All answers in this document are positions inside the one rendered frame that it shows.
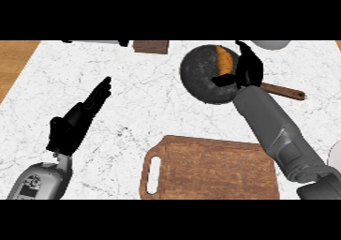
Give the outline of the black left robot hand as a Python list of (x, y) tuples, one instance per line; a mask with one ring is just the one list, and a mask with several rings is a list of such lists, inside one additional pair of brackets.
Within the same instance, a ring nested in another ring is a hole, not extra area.
[(81, 147), (94, 118), (112, 96), (112, 78), (106, 77), (85, 102), (79, 102), (63, 117), (51, 120), (51, 134), (47, 149), (72, 156)]

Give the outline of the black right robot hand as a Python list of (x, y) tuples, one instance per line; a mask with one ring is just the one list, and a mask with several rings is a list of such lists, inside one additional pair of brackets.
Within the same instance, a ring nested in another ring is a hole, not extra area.
[(263, 80), (263, 62), (253, 52), (251, 47), (243, 42), (237, 41), (241, 50), (237, 74), (226, 73), (213, 77), (213, 82), (218, 87), (225, 87), (231, 84), (238, 85), (238, 89), (250, 85), (262, 86)]

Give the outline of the orange croissant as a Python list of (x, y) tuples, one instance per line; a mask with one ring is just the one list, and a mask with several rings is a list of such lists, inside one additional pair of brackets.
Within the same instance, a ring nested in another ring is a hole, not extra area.
[(216, 53), (219, 74), (221, 75), (231, 74), (235, 68), (232, 54), (221, 45), (216, 45)]

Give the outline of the dark grey pan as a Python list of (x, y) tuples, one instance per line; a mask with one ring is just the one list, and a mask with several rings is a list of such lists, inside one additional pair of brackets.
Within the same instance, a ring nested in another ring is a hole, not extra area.
[[(235, 74), (240, 63), (240, 55), (228, 47), (224, 46), (224, 48), (234, 58), (232, 73)], [(234, 101), (238, 94), (237, 83), (218, 87), (213, 82), (213, 77), (219, 76), (216, 45), (201, 45), (188, 52), (181, 63), (179, 74), (188, 92), (200, 101), (216, 105)], [(307, 98), (303, 91), (281, 87), (279, 85), (271, 83), (263, 82), (262, 89), (271, 94), (277, 94), (287, 98), (297, 100), (306, 100)]]

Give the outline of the brown wooden cutting board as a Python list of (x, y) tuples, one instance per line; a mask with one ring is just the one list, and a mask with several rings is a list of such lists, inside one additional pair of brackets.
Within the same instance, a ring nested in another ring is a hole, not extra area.
[(278, 200), (275, 162), (262, 146), (168, 135), (145, 160), (162, 158), (159, 188), (148, 192), (150, 164), (144, 164), (145, 200)]

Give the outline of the pale grey round bowl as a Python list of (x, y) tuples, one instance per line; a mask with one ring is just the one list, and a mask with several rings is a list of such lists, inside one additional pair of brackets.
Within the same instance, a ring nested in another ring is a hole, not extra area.
[(254, 40), (254, 44), (271, 51), (284, 49), (288, 43), (290, 40)]

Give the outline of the dark brown wooden block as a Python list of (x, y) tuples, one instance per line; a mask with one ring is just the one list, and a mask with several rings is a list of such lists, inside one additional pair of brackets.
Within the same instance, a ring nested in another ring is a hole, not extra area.
[(170, 42), (168, 40), (135, 40), (134, 50), (138, 53), (169, 53)]

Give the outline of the pale grey appliance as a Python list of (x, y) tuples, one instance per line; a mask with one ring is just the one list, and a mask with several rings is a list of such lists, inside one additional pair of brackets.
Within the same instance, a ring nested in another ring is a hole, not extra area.
[(94, 43), (107, 43), (107, 44), (117, 44), (122, 47), (128, 47), (129, 40), (63, 40), (64, 43), (73, 42), (94, 42)]

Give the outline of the white round object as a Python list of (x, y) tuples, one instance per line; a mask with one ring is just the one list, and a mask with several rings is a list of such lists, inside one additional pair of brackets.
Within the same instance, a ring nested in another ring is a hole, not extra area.
[(337, 142), (330, 150), (328, 164), (341, 172), (341, 141)]

